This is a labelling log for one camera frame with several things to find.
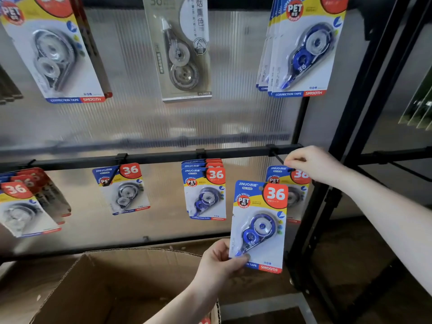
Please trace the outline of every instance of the forearm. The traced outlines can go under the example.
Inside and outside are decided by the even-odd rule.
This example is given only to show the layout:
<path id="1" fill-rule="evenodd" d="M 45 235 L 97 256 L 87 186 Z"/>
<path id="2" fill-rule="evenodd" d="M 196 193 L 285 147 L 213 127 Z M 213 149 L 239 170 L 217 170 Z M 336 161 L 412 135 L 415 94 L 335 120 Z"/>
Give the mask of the forearm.
<path id="1" fill-rule="evenodd" d="M 198 324 L 211 310 L 211 297 L 191 283 L 145 324 Z"/>
<path id="2" fill-rule="evenodd" d="M 347 168 L 335 187 L 354 200 L 407 269 L 432 294 L 432 211 Z"/>

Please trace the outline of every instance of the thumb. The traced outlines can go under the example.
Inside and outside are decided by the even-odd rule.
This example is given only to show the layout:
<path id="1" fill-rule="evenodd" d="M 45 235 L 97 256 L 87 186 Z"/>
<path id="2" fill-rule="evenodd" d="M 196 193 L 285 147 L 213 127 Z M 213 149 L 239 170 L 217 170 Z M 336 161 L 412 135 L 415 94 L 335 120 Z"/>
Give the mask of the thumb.
<path id="1" fill-rule="evenodd" d="M 307 168 L 307 163 L 306 162 L 302 162 L 300 160 L 285 160 L 284 161 L 284 165 L 291 167 L 291 168 L 295 168 L 295 169 L 300 169 L 301 171 L 305 171 L 308 172 L 306 170 Z"/>
<path id="2" fill-rule="evenodd" d="M 223 262 L 225 269 L 229 273 L 233 273 L 236 270 L 239 270 L 241 267 L 245 266 L 245 264 L 249 261 L 251 257 L 248 254 L 244 254 L 240 257 L 234 257 L 227 261 Z"/>

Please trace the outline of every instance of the blue correction tape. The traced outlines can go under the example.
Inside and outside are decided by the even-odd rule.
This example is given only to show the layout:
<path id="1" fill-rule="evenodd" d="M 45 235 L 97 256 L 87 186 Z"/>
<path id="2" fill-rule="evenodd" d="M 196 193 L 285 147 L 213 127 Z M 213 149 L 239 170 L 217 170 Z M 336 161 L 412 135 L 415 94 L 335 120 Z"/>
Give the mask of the blue correction tape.
<path id="1" fill-rule="evenodd" d="M 222 194 L 212 187 L 205 187 L 200 191 L 197 201 L 195 201 L 196 212 L 192 217 L 196 217 L 205 212 L 211 206 L 223 200 Z"/>
<path id="2" fill-rule="evenodd" d="M 321 22 L 309 27 L 299 38 L 298 47 L 287 57 L 288 74 L 283 78 L 281 89 L 310 71 L 334 49 L 336 33 L 328 23 Z"/>
<path id="3" fill-rule="evenodd" d="M 241 256 L 276 233 L 276 220 L 268 214 L 252 217 L 249 226 L 241 233 L 243 244 L 235 256 Z"/>

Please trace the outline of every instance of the corrugated cardboard edge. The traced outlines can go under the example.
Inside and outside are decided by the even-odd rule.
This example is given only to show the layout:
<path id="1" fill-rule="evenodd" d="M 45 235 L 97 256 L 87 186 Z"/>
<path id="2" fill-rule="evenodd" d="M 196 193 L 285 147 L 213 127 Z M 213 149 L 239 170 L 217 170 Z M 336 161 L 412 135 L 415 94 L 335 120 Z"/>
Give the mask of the corrugated cardboard edge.
<path id="1" fill-rule="evenodd" d="M 92 254 L 92 253 L 99 253 L 99 252 L 104 252 L 104 251 L 113 251 L 113 250 L 162 250 L 162 251 L 170 251 L 170 252 L 177 252 L 177 253 L 182 253 L 182 254 L 190 254 L 192 256 L 198 256 L 200 258 L 202 258 L 201 255 L 198 254 L 192 254 L 191 252 L 186 252 L 186 251 L 179 251 L 179 250 L 171 250 L 171 249 L 163 249 L 163 248 L 117 248 L 117 249 L 105 249 L 105 250 L 98 250 L 98 251 L 93 251 L 93 252 L 86 252 L 84 254 L 82 254 L 74 263 L 73 265 L 67 270 L 67 272 L 63 275 L 63 277 L 61 278 L 61 280 L 57 283 L 56 287 L 51 291 L 51 293 L 48 295 L 48 297 L 46 297 L 46 299 L 44 300 L 44 302 L 42 303 L 42 305 L 40 305 L 39 310 L 36 312 L 36 314 L 33 316 L 33 318 L 30 321 L 30 324 L 33 323 L 35 321 L 35 317 L 38 315 L 40 309 L 45 305 L 45 303 L 48 301 L 48 299 L 51 297 L 51 295 L 53 294 L 53 292 L 57 289 L 57 287 L 63 282 L 64 278 L 69 274 L 69 272 L 73 269 L 73 267 L 75 267 L 75 265 L 80 261 L 80 259 L 82 257 L 88 257 L 88 259 L 90 260 L 90 262 L 93 264 L 93 261 L 91 259 L 91 257 L 88 256 L 88 254 Z M 221 317 L 220 317 L 220 306 L 219 306 L 219 300 L 216 301 L 215 306 L 213 307 L 213 309 L 210 312 L 210 321 L 212 324 L 221 324 Z"/>

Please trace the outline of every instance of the hand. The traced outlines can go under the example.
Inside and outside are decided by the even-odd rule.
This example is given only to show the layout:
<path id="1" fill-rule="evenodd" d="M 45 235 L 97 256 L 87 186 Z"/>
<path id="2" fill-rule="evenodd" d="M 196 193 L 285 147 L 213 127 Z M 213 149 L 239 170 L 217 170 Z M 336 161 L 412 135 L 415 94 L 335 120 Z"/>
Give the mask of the hand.
<path id="1" fill-rule="evenodd" d="M 241 269 L 249 260 L 249 255 L 228 259 L 230 239 L 216 241 L 202 255 L 197 274 L 191 287 L 200 292 L 203 299 L 209 299 L 213 307 L 217 294 L 228 277 Z"/>
<path id="2" fill-rule="evenodd" d="M 292 151 L 284 165 L 307 173 L 312 179 L 335 186 L 348 168 L 332 155 L 316 146 L 307 146 Z"/>

